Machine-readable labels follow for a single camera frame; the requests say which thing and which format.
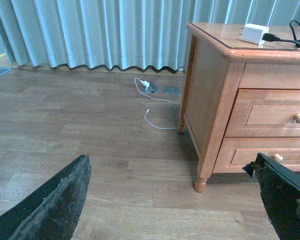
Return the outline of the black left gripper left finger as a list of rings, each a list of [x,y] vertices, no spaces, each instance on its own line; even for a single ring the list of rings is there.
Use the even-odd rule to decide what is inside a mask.
[[[0,240],[70,240],[91,178],[91,161],[80,155],[0,216]]]

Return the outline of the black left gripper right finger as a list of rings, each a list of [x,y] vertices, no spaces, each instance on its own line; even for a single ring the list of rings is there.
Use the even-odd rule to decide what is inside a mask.
[[[259,152],[242,168],[257,177],[260,196],[281,240],[300,240],[300,174]]]

